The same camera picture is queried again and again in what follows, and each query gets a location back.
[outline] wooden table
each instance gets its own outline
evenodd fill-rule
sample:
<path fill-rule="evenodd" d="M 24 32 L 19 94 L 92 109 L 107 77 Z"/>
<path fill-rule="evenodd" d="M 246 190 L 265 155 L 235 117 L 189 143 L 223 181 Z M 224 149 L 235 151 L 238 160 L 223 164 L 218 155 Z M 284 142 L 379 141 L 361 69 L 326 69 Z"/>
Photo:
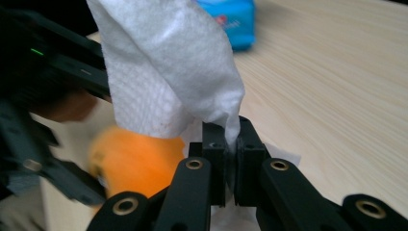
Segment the wooden table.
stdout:
<path fill-rule="evenodd" d="M 300 170 L 323 196 L 341 203 L 351 193 L 370 194 L 408 218 L 408 7 L 379 0 L 256 5 L 257 42 L 235 54 L 246 88 L 241 115 L 263 141 L 301 155 Z M 74 151 L 86 153 L 113 122 L 110 107 L 83 124 L 54 124 L 67 144 L 57 152 L 80 143 Z M 90 209 L 43 187 L 49 230 L 85 230 Z"/>

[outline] orange object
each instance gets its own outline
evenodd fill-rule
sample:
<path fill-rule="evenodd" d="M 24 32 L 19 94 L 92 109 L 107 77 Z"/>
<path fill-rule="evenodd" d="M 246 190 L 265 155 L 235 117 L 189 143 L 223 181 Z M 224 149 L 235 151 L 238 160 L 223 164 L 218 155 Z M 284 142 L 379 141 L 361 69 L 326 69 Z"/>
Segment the orange object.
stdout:
<path fill-rule="evenodd" d="M 126 191 L 149 198 L 171 183 L 183 147 L 181 138 L 152 138 L 114 126 L 92 143 L 89 173 L 105 179 L 108 198 Z"/>

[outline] white tissue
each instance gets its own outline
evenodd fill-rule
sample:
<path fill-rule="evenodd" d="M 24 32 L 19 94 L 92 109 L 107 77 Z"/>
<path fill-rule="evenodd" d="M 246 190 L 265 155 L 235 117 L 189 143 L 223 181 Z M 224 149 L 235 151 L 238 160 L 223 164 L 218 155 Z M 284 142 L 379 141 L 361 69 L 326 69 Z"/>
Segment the white tissue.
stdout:
<path fill-rule="evenodd" d="M 192 0 L 88 0 L 98 25 L 115 120 L 159 138 L 195 118 L 233 145 L 244 95 L 222 28 Z"/>

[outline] green light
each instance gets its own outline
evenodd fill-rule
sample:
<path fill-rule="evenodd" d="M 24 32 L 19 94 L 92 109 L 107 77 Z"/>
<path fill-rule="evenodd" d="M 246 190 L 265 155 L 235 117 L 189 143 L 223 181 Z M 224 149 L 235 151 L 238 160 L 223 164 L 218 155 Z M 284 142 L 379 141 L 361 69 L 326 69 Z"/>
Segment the green light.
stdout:
<path fill-rule="evenodd" d="M 34 53 L 39 54 L 39 55 L 41 55 L 41 56 L 44 55 L 43 53 L 39 52 L 38 50 L 36 50 L 36 49 L 34 49 L 34 48 L 31 48 L 31 51 L 33 51 Z"/>

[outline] blue package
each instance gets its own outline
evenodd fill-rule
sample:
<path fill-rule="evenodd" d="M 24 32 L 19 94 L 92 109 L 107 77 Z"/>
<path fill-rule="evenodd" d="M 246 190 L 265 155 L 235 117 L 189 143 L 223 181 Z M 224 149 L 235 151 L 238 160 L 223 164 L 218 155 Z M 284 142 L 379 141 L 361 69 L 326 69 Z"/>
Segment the blue package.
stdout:
<path fill-rule="evenodd" d="M 255 42 L 253 0 L 196 0 L 222 26 L 234 51 L 246 50 Z"/>

